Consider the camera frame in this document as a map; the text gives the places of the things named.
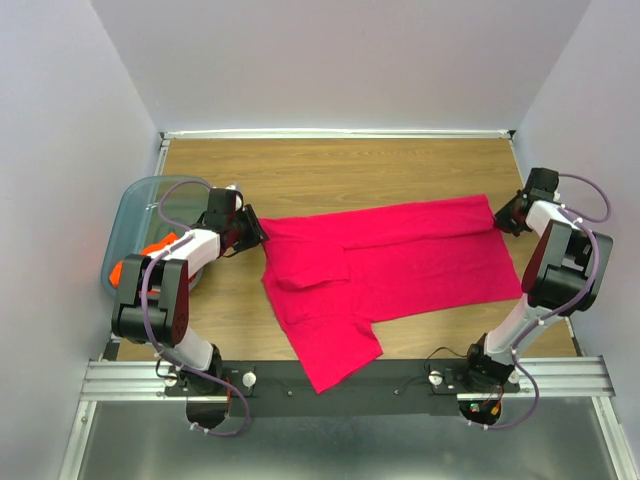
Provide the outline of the pink t-shirt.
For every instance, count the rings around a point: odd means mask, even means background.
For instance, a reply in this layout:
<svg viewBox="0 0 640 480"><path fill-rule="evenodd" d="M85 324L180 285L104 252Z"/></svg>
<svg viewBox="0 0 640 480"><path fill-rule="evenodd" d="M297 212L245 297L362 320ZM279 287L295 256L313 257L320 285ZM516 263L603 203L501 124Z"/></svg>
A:
<svg viewBox="0 0 640 480"><path fill-rule="evenodd" d="M318 392L381 355L377 322L521 294L483 195L261 225L267 297Z"/></svg>

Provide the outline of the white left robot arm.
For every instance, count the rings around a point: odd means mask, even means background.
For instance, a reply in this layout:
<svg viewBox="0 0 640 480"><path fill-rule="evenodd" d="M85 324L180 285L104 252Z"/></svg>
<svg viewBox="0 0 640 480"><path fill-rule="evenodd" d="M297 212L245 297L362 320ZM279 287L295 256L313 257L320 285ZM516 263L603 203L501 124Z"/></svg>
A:
<svg viewBox="0 0 640 480"><path fill-rule="evenodd" d="M211 187L204 211L183 234L170 234L116 265L112 333L149 343L163 360L175 360L170 380L183 381L201 395L218 393L223 389L221 354L189 326L190 286L205 266L267 239L236 185Z"/></svg>

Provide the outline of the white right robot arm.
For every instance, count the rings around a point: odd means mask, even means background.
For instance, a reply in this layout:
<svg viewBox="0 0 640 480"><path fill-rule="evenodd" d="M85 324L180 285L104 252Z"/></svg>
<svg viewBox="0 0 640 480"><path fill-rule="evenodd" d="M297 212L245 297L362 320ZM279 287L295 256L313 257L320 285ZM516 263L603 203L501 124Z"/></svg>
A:
<svg viewBox="0 0 640 480"><path fill-rule="evenodd" d="M560 180L581 181L605 205L596 218L561 202ZM524 187L494 215L494 224L514 236L539 236L521 281L522 297L507 318L469 347L460 379L469 390L504 386L516 361L549 327L595 302L613 248L613 239L589 228L609 220L611 202L596 183L575 174L533 168Z"/></svg>

